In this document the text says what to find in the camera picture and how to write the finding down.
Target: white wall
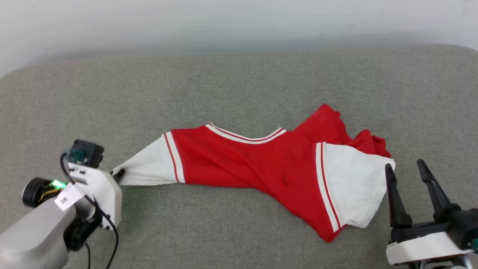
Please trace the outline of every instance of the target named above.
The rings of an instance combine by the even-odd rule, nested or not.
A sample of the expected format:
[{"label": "white wall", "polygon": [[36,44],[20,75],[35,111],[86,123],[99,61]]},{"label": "white wall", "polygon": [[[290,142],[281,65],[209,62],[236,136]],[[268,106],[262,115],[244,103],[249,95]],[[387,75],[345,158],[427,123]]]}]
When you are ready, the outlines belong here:
[{"label": "white wall", "polygon": [[478,49],[478,0],[0,2],[0,77],[88,57],[415,43]]}]

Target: gray fabric surface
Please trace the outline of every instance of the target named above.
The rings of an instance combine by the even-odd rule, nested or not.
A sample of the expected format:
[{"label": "gray fabric surface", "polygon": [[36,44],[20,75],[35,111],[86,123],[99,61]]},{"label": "gray fabric surface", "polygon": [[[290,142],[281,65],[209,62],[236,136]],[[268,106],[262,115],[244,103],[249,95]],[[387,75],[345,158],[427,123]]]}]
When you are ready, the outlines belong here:
[{"label": "gray fabric surface", "polygon": [[[416,222],[432,219],[423,158],[450,200],[478,206],[478,52],[448,45],[341,48],[148,59],[93,59],[15,71],[0,81],[0,231],[30,209],[33,177],[61,179],[58,158],[77,139],[103,145],[110,170],[173,128],[216,125],[260,137],[294,129],[322,103],[350,135],[386,139]],[[113,268],[387,268],[386,201],[366,229],[330,244],[256,190],[172,184],[124,187]],[[89,240],[105,267],[113,233]],[[83,269],[86,251],[66,268]]]}]

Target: red stripe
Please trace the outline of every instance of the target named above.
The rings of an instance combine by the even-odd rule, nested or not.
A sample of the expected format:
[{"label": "red stripe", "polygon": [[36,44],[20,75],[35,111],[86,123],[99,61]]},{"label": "red stripe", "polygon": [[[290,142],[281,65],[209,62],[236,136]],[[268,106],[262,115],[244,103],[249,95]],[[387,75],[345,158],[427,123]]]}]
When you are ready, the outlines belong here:
[{"label": "red stripe", "polygon": [[218,130],[218,131],[220,131],[220,132],[223,132],[223,133],[225,133],[225,134],[227,134],[227,135],[230,135],[230,136],[233,136],[233,137],[235,137],[235,138],[242,139],[242,140],[246,140],[246,141],[251,141],[251,142],[260,142],[260,141],[267,140],[267,139],[273,137],[274,135],[278,134],[280,131],[282,131],[282,128],[281,128],[281,129],[279,129],[277,132],[275,132],[275,133],[273,133],[273,134],[270,134],[270,135],[268,135],[267,137],[264,137],[264,138],[261,138],[261,139],[255,139],[255,140],[254,140],[254,139],[243,138],[243,137],[237,136],[237,135],[235,135],[235,134],[231,134],[231,133],[229,133],[229,132],[227,132],[227,131],[223,131],[223,130],[221,130],[221,129],[219,129],[219,128],[216,128],[215,126],[213,126],[213,127],[214,127],[216,130]]},{"label": "red stripe", "polygon": [[171,159],[173,160],[174,175],[176,176],[176,181],[179,183],[178,172],[176,171],[176,162],[174,161],[173,153],[171,152],[171,148],[169,147],[168,136],[166,134],[164,134],[164,137],[166,138],[166,144],[168,145],[169,155],[171,155]]},{"label": "red stripe", "polygon": [[337,226],[340,229],[340,222],[338,221],[337,213],[335,212],[334,205],[332,204],[332,200],[330,199],[330,195],[328,194],[326,174],[324,172],[324,143],[320,143],[320,164],[322,166],[322,179],[324,181],[324,186],[326,187],[327,198],[329,199],[330,207],[332,207],[332,211],[334,212],[335,220],[337,220]]}]

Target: red shirt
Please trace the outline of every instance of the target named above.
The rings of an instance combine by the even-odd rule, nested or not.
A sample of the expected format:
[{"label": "red shirt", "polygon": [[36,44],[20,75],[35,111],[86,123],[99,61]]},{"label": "red shirt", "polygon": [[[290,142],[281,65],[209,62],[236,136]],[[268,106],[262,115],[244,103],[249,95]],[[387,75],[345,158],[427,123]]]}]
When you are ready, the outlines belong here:
[{"label": "red shirt", "polygon": [[369,131],[351,139],[339,114],[323,105],[293,132],[279,128],[262,138],[211,123],[175,129],[115,170],[126,170],[122,185],[256,188],[329,242],[347,224],[366,227],[378,209],[384,167],[394,161],[376,153],[390,156],[383,139]]}]

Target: gray robot arm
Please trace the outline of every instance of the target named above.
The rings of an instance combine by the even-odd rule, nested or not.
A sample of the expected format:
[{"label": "gray robot arm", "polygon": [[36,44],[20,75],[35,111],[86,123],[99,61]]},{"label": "gray robot arm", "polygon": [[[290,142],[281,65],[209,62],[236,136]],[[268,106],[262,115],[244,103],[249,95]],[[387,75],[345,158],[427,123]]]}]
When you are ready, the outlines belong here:
[{"label": "gray robot arm", "polygon": [[[23,203],[35,209],[0,235],[0,269],[61,269],[68,252],[81,249],[97,227],[117,236],[110,266],[118,246],[122,198],[118,182],[124,171],[112,176],[96,169],[102,153],[102,147],[76,140],[61,157],[70,183],[35,178],[27,184]],[[71,200],[68,204],[62,199]]]},{"label": "gray robot arm", "polygon": [[76,217],[53,199],[40,204],[0,235],[0,269],[61,269],[68,261],[63,234]]}]

